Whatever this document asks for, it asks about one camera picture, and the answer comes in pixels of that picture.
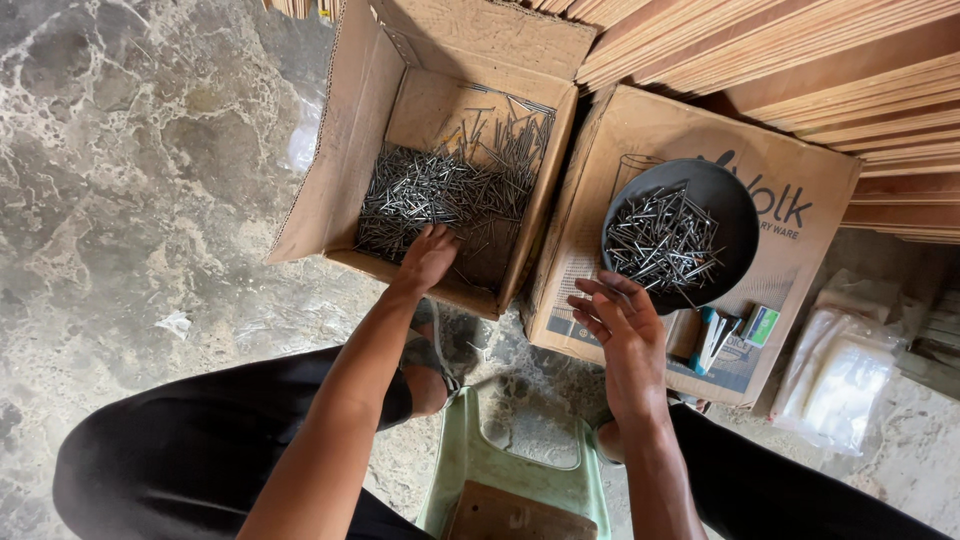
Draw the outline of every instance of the person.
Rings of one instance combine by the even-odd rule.
[[[53,495],[63,521],[84,540],[429,538],[361,484],[377,430],[436,413],[457,390],[418,306],[458,247],[452,230],[425,226],[342,347],[172,382],[95,411],[60,448]],[[638,536],[706,538],[703,521],[731,539],[946,538],[668,406],[664,329],[643,288],[610,272],[577,287],[590,299],[569,299],[575,317],[607,360],[613,420],[599,428],[600,451],[626,466]]]

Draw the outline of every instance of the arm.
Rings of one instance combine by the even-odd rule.
[[[445,225],[423,228],[393,283],[334,361],[238,539],[347,535],[410,319],[423,293],[446,273],[457,247]]]
[[[607,360],[607,401],[623,441],[634,531],[644,538],[706,539],[666,403],[666,333],[646,290],[613,272],[577,280],[573,315]]]

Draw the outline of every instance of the cardboard box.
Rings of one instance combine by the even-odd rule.
[[[860,161],[629,86],[596,94],[575,144],[523,307],[530,341],[604,362],[600,344],[573,320],[566,303],[567,295],[581,294],[573,285],[576,278],[596,276],[604,215],[613,197],[642,171],[665,160],[702,157],[740,178],[760,220],[749,272],[710,305],[745,317],[753,304],[763,304],[779,311],[782,320],[763,349],[732,336],[700,377],[686,367],[700,329],[696,313],[683,309],[662,317],[668,331],[667,384],[717,403],[752,406],[840,224]]]
[[[573,77],[595,30],[505,2],[346,0],[336,32],[317,154],[268,261],[320,254],[390,282],[397,265],[352,251],[377,154],[384,140],[436,148],[444,123],[485,106],[488,96],[463,88],[478,83],[557,111],[499,293],[449,277],[430,290],[496,319],[545,219],[576,106]]]

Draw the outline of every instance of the pile of nails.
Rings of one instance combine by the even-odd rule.
[[[491,240],[495,245],[494,220],[511,222],[507,241],[516,237],[556,112],[486,86],[474,85],[469,89],[501,93],[507,100],[507,119],[497,119],[491,126],[496,130],[492,148],[480,142],[480,134],[488,125],[486,119],[481,120],[481,113],[493,109],[476,110],[476,120],[469,129],[466,122],[456,127],[447,137],[455,141],[452,152],[447,144],[434,152],[385,146],[360,209],[354,250],[400,262],[422,226],[428,223],[470,229],[470,240],[477,233],[475,242],[467,242],[481,246],[471,258],[490,245]],[[529,114],[517,117],[514,103]],[[471,164],[478,148],[490,156],[489,165]]]
[[[713,282],[723,266],[713,249],[718,223],[686,197],[687,183],[624,201],[607,227],[614,272],[650,293],[668,294]]]

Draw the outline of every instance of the volk logo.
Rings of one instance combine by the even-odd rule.
[[[726,166],[727,163],[733,159],[734,155],[735,152],[733,150],[728,150],[720,156],[720,159],[717,160],[716,163],[721,167]],[[736,167],[732,167],[731,171],[735,175]],[[811,208],[813,203],[804,203],[802,201],[801,197],[804,194],[804,189],[800,186],[794,187],[787,184],[783,187],[783,192],[778,194],[773,189],[764,187],[760,182],[761,180],[763,180],[763,175],[758,174],[756,178],[747,185],[747,191],[750,192],[750,197],[754,200],[756,215],[766,215],[772,211],[773,218],[778,223],[761,219],[760,229],[762,231],[772,231],[794,240],[798,239],[800,237],[799,229],[804,227],[802,212]],[[796,229],[788,227],[788,225],[794,225]]]

